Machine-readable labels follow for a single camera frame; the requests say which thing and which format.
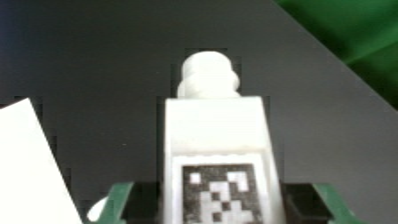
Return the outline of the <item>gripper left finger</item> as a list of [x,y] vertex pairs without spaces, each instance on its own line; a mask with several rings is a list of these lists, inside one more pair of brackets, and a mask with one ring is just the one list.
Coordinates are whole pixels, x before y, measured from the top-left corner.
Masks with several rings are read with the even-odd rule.
[[136,183],[116,183],[111,188],[98,224],[130,224],[130,202]]

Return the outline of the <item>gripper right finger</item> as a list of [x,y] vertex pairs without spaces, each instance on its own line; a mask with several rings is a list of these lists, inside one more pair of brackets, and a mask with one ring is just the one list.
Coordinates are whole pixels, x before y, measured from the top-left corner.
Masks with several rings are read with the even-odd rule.
[[331,184],[283,184],[288,224],[356,224],[356,214]]

